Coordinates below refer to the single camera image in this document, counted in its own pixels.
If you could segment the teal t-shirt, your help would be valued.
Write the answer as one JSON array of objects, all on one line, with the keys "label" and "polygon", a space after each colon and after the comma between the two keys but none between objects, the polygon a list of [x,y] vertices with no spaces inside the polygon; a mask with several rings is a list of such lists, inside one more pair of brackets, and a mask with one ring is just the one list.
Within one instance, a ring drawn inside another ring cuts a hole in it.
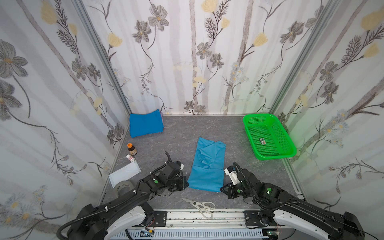
[{"label": "teal t-shirt", "polygon": [[188,178],[189,187],[196,190],[216,192],[224,184],[226,144],[199,138],[192,170]]}]

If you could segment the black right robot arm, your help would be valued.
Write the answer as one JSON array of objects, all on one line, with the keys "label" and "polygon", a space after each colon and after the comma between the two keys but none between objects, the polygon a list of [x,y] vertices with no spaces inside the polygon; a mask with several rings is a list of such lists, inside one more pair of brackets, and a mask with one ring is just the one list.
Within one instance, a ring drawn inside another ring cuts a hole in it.
[{"label": "black right robot arm", "polygon": [[261,182],[236,162],[224,168],[224,173],[231,181],[222,186],[220,191],[229,199],[249,199],[249,205],[258,206],[260,210],[257,220],[260,227],[274,222],[318,240],[363,240],[367,236],[377,238],[364,231],[352,213],[339,214],[321,209],[274,184]]}]

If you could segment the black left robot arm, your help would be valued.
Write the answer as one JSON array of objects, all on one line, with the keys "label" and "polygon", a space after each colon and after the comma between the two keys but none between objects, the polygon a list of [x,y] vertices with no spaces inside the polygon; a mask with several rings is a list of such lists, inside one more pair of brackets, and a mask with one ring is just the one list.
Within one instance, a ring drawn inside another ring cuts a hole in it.
[{"label": "black left robot arm", "polygon": [[81,209],[76,219],[65,223],[57,230],[60,240],[108,240],[117,233],[154,219],[154,210],[149,201],[164,191],[179,192],[189,184],[183,173],[183,164],[171,158],[136,186],[117,199],[94,207],[89,204]]}]

